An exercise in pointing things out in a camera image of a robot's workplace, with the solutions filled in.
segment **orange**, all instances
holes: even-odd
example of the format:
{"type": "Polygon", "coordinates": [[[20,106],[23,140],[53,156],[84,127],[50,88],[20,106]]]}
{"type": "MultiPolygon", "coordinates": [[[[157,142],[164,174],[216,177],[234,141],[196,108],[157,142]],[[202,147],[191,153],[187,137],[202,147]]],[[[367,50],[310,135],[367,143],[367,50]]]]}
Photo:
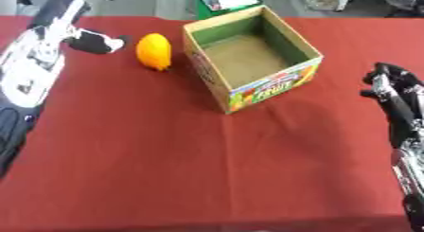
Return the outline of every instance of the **orange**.
{"type": "Polygon", "coordinates": [[[152,33],[138,42],[136,47],[138,60],[145,66],[164,71],[171,64],[171,45],[166,37],[152,33]]]}

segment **robotic hand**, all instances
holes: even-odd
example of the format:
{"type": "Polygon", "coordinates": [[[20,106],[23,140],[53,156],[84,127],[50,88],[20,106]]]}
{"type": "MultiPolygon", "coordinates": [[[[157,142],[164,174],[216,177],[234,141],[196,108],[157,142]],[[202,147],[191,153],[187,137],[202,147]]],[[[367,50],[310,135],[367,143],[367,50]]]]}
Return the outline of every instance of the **robotic hand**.
{"type": "Polygon", "coordinates": [[[86,10],[86,0],[49,0],[0,55],[0,177],[25,143],[64,67],[61,43],[95,54],[125,46],[123,37],[74,27],[86,10]]]}
{"type": "Polygon", "coordinates": [[[415,232],[424,231],[424,84],[411,72],[388,63],[363,81],[362,96],[375,99],[389,121],[392,168],[405,195],[403,206],[415,232]]]}

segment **table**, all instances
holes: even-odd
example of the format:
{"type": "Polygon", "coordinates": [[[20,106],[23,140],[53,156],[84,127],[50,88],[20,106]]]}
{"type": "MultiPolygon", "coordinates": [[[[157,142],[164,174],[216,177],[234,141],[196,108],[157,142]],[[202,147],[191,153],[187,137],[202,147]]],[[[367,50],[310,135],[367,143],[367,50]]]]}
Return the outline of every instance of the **table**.
{"type": "MultiPolygon", "coordinates": [[[[424,22],[287,20],[326,55],[317,78],[225,116],[183,53],[186,22],[84,18],[134,42],[161,32],[173,70],[144,68],[134,44],[109,56],[67,49],[39,125],[0,184],[0,228],[409,231],[385,117],[359,90],[377,61],[424,77],[424,22]]],[[[28,19],[0,21],[3,46],[28,19]]]]}

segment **open cardboard box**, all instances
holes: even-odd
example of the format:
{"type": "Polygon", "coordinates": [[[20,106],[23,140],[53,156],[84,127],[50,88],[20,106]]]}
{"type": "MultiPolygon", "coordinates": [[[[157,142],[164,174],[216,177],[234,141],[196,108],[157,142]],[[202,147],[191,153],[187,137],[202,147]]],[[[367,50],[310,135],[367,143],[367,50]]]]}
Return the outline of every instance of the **open cardboard box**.
{"type": "Polygon", "coordinates": [[[185,53],[226,114],[310,81],[323,59],[265,6],[185,25],[185,53]]]}

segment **green container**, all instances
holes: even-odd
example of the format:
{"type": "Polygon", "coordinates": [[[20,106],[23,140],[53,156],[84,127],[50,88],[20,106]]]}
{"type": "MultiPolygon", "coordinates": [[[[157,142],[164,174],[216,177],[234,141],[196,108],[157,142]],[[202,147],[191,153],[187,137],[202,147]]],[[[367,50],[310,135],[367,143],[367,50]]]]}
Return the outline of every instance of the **green container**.
{"type": "Polygon", "coordinates": [[[262,5],[261,0],[258,0],[257,4],[253,4],[250,6],[240,6],[238,8],[234,9],[220,9],[220,10],[212,10],[205,2],[204,0],[196,0],[196,8],[197,8],[197,20],[204,20],[208,19],[214,16],[223,15],[229,12],[234,12],[242,9],[248,9],[252,7],[256,7],[262,5]]]}

